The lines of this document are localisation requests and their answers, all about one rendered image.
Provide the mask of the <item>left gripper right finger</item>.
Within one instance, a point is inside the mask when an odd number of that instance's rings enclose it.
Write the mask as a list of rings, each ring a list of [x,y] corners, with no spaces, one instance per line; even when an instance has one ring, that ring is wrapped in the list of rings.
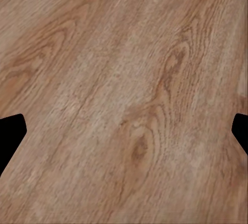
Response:
[[[237,113],[231,132],[248,155],[248,116]]]

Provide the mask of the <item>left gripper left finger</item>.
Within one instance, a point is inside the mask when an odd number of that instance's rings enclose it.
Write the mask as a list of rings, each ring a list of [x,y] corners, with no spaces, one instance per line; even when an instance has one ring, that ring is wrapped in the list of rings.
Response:
[[[0,119],[0,176],[26,133],[22,114]]]

